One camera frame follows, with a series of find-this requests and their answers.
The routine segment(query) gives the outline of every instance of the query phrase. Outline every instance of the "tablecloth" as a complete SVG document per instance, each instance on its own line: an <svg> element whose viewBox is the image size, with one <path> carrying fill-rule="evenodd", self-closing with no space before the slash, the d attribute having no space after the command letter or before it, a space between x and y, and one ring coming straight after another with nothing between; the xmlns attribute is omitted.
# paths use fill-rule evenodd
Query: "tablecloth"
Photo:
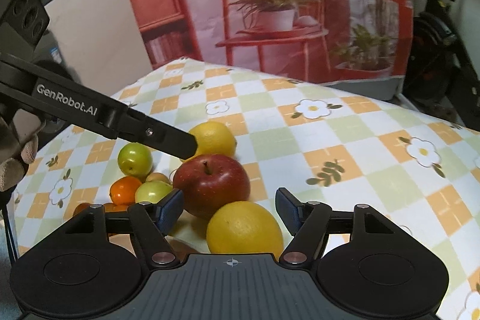
<svg viewBox="0 0 480 320"><path fill-rule="evenodd" d="M251 200L279 220L285 244L291 236L275 212L278 187L334 210L373 206L446 264L450 283L439 316L480 318L478 132L332 88L188 58L113 97L185 131L204 121L226 124L250 177ZM21 253L79 203L110 202L125 144L71 126L39 152L14 194ZM159 151L153 157L155 170L167 175L181 164ZM207 252L205 227L184 212L171 234ZM331 236L327 250L348 240Z"/></svg>

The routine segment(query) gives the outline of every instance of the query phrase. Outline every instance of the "lemon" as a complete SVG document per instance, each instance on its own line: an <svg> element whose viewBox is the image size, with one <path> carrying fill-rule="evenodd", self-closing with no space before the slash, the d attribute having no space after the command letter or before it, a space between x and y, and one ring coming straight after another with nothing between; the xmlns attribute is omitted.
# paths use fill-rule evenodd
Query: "lemon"
<svg viewBox="0 0 480 320"><path fill-rule="evenodd" d="M194 156L220 154L233 158L237 141L230 129L221 122L207 121L190 129L198 148Z"/></svg>
<svg viewBox="0 0 480 320"><path fill-rule="evenodd" d="M207 226L207 245L212 254L272 253L283 251L280 226L262 206L237 201L222 206Z"/></svg>

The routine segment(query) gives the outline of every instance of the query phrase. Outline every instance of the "flower center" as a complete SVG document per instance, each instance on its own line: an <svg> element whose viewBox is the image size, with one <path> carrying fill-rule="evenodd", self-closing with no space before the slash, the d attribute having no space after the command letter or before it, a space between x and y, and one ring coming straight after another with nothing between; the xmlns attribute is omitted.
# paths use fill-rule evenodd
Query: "flower center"
<svg viewBox="0 0 480 320"><path fill-rule="evenodd" d="M475 308L473 311L472 311L472 320L479 320L480 319L480 309L479 308Z"/></svg>

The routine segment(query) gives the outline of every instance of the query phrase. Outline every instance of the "silver screw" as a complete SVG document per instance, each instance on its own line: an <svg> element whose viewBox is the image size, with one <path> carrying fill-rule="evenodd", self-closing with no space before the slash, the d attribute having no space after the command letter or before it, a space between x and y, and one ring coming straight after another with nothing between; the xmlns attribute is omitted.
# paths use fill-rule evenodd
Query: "silver screw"
<svg viewBox="0 0 480 320"><path fill-rule="evenodd" d="M152 260L158 264L169 264L175 260L175 255L170 252L157 252L152 255Z"/></svg>
<svg viewBox="0 0 480 320"><path fill-rule="evenodd" d="M287 252L283 260L290 264L300 264L307 260L307 256L303 252Z"/></svg>

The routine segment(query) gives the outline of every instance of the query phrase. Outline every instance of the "round black disc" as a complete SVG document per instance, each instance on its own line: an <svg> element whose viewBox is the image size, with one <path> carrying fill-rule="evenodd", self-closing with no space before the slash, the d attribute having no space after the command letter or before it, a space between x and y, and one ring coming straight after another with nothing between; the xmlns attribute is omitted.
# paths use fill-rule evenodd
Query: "round black disc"
<svg viewBox="0 0 480 320"><path fill-rule="evenodd" d="M331 301L359 316L420 317L440 306L448 273L440 259L418 248L375 253L350 242L320 260L317 280Z"/></svg>
<svg viewBox="0 0 480 320"><path fill-rule="evenodd" d="M141 282L140 264L125 248L32 248L12 267L10 286L23 309L48 318L85 318L128 300Z"/></svg>

